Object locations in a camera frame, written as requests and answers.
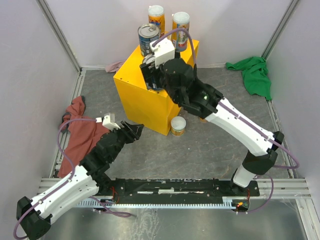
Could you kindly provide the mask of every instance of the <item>white lid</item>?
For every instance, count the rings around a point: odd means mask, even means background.
[[[182,130],[186,127],[187,122],[182,116],[175,116],[171,120],[171,127],[173,127],[175,130]]]
[[[187,24],[190,22],[190,16],[184,11],[179,11],[173,15],[173,21],[177,24]]]
[[[158,17],[165,13],[165,10],[162,6],[159,5],[153,5],[149,6],[148,13],[150,16]]]

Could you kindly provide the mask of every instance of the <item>orange can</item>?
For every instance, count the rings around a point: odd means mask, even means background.
[[[153,5],[149,6],[148,10],[148,16],[149,16],[149,23],[155,24],[160,29],[160,37],[162,37],[165,34],[165,10],[162,6],[159,5]]]
[[[189,32],[190,16],[184,11],[177,12],[172,18],[172,29],[184,28]],[[187,49],[188,36],[183,31],[177,31],[171,35],[171,41],[176,52]]]

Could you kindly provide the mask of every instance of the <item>cable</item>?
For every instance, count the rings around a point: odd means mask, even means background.
[[[240,116],[240,114],[237,114],[235,111],[231,110],[229,107],[227,107],[225,104],[223,104],[221,101],[218,103],[223,109],[227,110],[229,113],[231,113],[233,116],[235,116],[237,119],[240,119],[243,123],[245,123],[247,126],[255,130],[258,134],[260,134],[265,140],[268,140],[270,143],[276,145],[281,150],[285,151],[295,162],[295,166],[280,166],[280,165],[274,165],[274,168],[277,169],[297,169],[300,167],[300,163],[296,156],[294,156],[288,149],[286,149],[284,146],[279,144],[278,142],[270,139],[266,134],[264,134],[260,129],[258,129],[256,126],[254,126],[251,122]]]
[[[88,118],[76,118],[76,119],[71,119],[71,120],[68,120],[66,122],[64,122],[61,127],[59,128],[59,131],[58,131],[58,135],[57,135],[57,138],[56,138],[56,143],[58,145],[58,149],[59,151],[61,152],[61,154],[67,159],[67,161],[69,162],[69,164],[71,165],[71,168],[72,168],[72,171],[71,171],[71,174],[70,174],[70,177],[64,182],[62,183],[60,186],[58,186],[57,188],[55,188],[54,190],[52,190],[51,192],[49,192],[47,195],[45,195],[43,198],[41,198],[38,202],[36,202],[32,207],[30,207],[20,218],[19,220],[16,222],[15,226],[14,226],[14,229],[13,229],[13,237],[16,239],[16,240],[23,240],[23,239],[26,239],[28,236],[17,236],[17,229],[20,225],[20,223],[22,222],[22,220],[33,210],[35,209],[40,203],[42,203],[44,200],[46,200],[48,197],[50,197],[52,194],[56,193],[58,190],[60,190],[61,188],[63,188],[67,183],[71,182],[72,178],[74,177],[75,175],[75,165],[73,164],[73,162],[71,161],[71,159],[65,154],[65,152],[63,151],[63,149],[61,148],[61,145],[60,145],[60,133],[62,132],[62,130],[65,128],[66,125],[74,122],[74,121],[86,121],[86,122],[96,122],[97,120],[96,119],[88,119]]]
[[[194,43],[192,42],[192,38],[190,33],[185,29],[185,28],[175,28],[172,29],[171,31],[167,32],[165,35],[163,35],[162,37],[160,37],[158,40],[156,40],[153,44],[152,47],[155,47],[158,43],[160,43],[163,39],[167,38],[168,36],[170,36],[171,34],[174,34],[176,32],[184,32],[188,38],[189,38],[189,42],[190,42],[190,46],[191,46],[191,51],[192,51],[192,57],[193,57],[193,63],[197,64],[196,62],[196,52],[194,49]]]
[[[236,212],[236,214],[252,214],[254,212],[257,212],[257,211],[261,210],[262,208],[264,208],[270,202],[271,197],[274,194],[275,184],[274,184],[274,179],[271,176],[269,176],[269,175],[266,175],[266,176],[268,176],[270,178],[270,181],[271,181],[271,192],[270,192],[270,195],[269,195],[268,199],[264,202],[264,204],[262,204],[260,207],[258,207],[256,209],[249,210],[249,211],[246,211],[246,212],[239,212],[238,211],[238,212]]]
[[[107,208],[107,207],[104,205],[103,202],[101,202],[99,199],[95,198],[94,196],[90,196],[89,198],[97,201],[97,202],[105,209],[105,211],[98,211],[98,210],[95,210],[95,209],[94,209],[94,212],[96,212],[96,213],[112,214],[112,215],[115,215],[115,216],[120,217],[120,218],[129,218],[129,217],[132,216],[132,214],[129,213],[129,212],[124,212],[124,211],[111,211],[109,208]]]

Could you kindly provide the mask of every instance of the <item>silver can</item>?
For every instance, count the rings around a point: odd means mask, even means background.
[[[142,56],[147,56],[151,53],[150,43],[159,39],[160,29],[157,25],[153,23],[143,24],[138,28],[140,50]]]

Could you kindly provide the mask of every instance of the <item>cloth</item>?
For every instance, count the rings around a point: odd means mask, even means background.
[[[83,116],[86,104],[83,96],[78,96],[72,100],[70,106],[65,110],[62,116],[62,123],[71,119],[90,119]],[[74,121],[71,122],[64,131],[70,132],[69,143],[64,150],[65,154],[71,159],[74,166],[96,146],[103,134],[109,133],[109,129],[102,126],[102,123],[94,121]],[[71,172],[72,168],[67,159],[63,158],[58,177],[63,178]]]
[[[107,73],[116,73],[124,63],[125,61],[116,61],[111,63],[105,67],[105,71]]]
[[[269,71],[263,57],[253,56],[235,64],[227,62],[225,67],[228,70],[242,70],[244,86],[249,94],[258,94],[267,100],[272,99],[270,95],[271,81],[267,77]]]

